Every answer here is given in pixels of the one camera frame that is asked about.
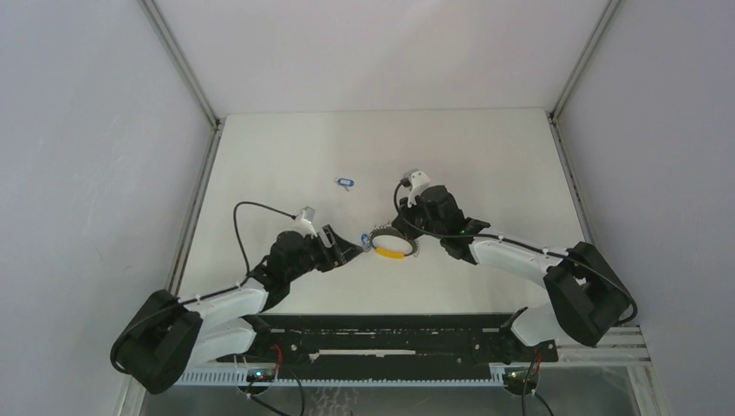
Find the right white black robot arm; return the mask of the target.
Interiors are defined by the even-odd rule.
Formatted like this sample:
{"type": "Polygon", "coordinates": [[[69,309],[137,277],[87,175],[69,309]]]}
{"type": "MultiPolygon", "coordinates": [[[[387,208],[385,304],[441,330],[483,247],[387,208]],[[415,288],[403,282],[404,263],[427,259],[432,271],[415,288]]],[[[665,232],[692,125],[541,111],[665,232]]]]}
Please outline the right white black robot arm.
{"type": "Polygon", "coordinates": [[[455,260],[504,270],[545,290],[546,303],[517,310],[500,327],[502,352],[509,359],[524,360],[564,336],[595,347],[611,328],[638,315],[637,302],[593,244],[578,242],[555,251],[467,217],[443,185],[412,185],[404,179],[397,186],[409,193],[392,196],[396,217],[391,226],[408,242],[433,237],[455,260]]]}

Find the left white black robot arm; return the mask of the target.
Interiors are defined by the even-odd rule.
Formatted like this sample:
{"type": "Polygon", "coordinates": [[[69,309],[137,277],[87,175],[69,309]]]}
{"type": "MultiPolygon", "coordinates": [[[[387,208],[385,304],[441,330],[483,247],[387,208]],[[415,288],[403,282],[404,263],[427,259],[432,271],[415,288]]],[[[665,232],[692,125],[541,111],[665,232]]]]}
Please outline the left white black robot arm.
{"type": "Polygon", "coordinates": [[[328,225],[315,235],[284,231],[269,254],[227,289],[190,300],[165,289],[152,293],[111,347],[111,364],[158,394],[207,361],[234,354],[260,361],[269,354],[271,339],[248,317],[275,307],[297,278],[334,270],[362,252],[328,225]]]}

